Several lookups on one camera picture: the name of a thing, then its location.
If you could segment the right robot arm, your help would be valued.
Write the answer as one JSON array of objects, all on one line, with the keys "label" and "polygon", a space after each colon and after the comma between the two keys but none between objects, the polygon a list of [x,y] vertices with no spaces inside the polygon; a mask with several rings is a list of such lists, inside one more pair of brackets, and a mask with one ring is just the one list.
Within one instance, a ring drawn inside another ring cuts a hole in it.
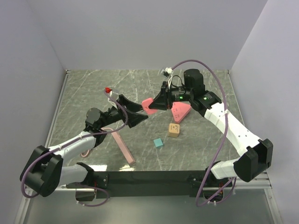
[{"label": "right robot arm", "polygon": [[219,161],[205,174],[205,181],[216,186],[221,179],[239,177],[250,182],[271,166],[273,144],[269,139],[262,140],[249,131],[213,92],[205,89],[204,78],[198,69],[184,71],[184,83],[174,86],[173,70],[166,68],[164,81],[159,94],[149,105],[150,109],[171,109],[176,102],[188,101],[195,111],[214,124],[231,142],[239,158]]}]

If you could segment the pink triangular plug adapter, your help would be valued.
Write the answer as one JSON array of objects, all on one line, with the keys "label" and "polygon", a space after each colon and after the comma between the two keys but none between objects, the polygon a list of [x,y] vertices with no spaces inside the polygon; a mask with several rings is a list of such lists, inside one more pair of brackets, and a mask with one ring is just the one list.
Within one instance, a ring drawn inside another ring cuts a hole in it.
[{"label": "pink triangular plug adapter", "polygon": [[157,109],[150,109],[149,105],[153,102],[153,98],[147,98],[145,100],[142,101],[141,105],[143,110],[148,114],[148,115],[152,115],[154,113],[157,112]]}]

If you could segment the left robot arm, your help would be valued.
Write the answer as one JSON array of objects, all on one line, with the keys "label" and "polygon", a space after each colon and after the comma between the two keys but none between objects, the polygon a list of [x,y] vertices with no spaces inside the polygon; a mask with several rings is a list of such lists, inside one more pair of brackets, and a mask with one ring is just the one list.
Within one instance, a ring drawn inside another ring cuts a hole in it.
[{"label": "left robot arm", "polygon": [[141,104],[128,100],[122,94],[117,99],[111,96],[108,99],[113,106],[106,112],[98,108],[87,111],[85,128],[80,134],[53,147],[38,146],[34,149],[20,175],[21,192],[25,197],[29,197],[25,192],[26,186],[37,195],[46,197],[62,185],[63,180],[71,183],[71,173],[64,164],[77,155],[96,148],[108,134],[113,133],[105,131],[104,127],[121,120],[123,125],[117,129],[119,131],[125,126],[135,127],[148,118],[140,113],[143,110]]}]

